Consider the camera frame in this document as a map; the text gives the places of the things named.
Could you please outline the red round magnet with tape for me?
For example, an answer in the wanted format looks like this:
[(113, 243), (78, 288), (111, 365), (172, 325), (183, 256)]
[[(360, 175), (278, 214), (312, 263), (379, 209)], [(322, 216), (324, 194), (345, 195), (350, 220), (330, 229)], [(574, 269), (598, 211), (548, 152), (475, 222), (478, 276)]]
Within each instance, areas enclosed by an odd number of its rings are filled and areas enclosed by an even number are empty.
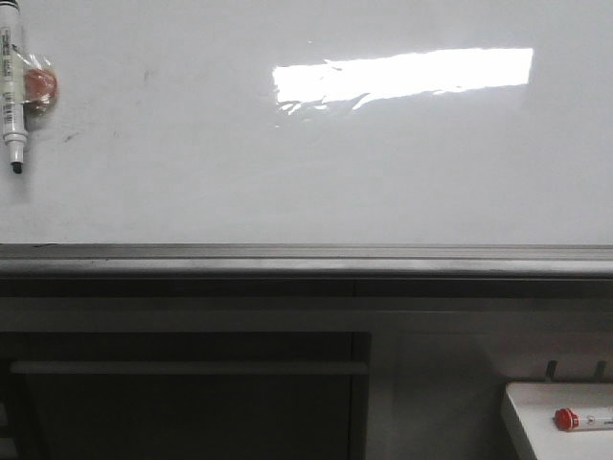
[(20, 55), (23, 65), (24, 105), (30, 114), (40, 116), (55, 107), (59, 84), (53, 63), (43, 55)]

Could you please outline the aluminium whiteboard marker ledge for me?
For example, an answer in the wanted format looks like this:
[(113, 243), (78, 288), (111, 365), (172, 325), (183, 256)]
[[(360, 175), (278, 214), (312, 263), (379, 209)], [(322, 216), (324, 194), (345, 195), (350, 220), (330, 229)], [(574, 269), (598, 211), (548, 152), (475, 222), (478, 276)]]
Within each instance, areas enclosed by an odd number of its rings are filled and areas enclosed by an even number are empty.
[(4, 278), (587, 278), (611, 245), (65, 244), (1, 247)]

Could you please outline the red-capped white marker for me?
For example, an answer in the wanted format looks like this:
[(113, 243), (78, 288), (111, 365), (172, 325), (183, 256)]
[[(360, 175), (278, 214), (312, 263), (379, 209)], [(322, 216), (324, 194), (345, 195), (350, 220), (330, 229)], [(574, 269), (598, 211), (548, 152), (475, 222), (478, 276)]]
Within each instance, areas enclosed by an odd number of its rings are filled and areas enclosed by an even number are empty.
[(555, 426), (566, 432), (610, 430), (613, 425), (612, 407), (560, 408), (554, 415)]

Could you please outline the white black-tipped whiteboard marker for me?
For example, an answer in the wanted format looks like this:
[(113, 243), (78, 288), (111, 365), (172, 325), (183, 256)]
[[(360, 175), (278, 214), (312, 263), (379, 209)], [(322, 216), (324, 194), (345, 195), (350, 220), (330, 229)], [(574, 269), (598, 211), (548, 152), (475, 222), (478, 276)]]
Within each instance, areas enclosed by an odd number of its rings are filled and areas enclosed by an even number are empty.
[(14, 173), (23, 172), (29, 134), (25, 122), (24, 44), (17, 1), (1, 2), (1, 124), (2, 140)]

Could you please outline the white whiteboard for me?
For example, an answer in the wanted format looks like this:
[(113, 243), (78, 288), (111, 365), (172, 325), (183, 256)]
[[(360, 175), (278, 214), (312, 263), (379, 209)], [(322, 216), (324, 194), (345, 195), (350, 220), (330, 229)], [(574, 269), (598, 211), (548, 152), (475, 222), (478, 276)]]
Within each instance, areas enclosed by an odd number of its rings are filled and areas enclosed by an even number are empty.
[(608, 1), (25, 1), (4, 243), (609, 244)]

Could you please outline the white wall-mounted tray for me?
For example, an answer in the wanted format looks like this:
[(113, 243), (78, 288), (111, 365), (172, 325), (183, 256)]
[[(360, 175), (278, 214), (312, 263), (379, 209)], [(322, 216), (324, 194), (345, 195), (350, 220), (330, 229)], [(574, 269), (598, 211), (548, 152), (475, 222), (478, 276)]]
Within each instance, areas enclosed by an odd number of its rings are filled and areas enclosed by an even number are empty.
[(610, 383), (513, 382), (506, 387), (501, 414), (520, 459), (610, 459), (610, 429), (562, 431), (555, 413), (570, 408), (584, 415), (611, 405)]

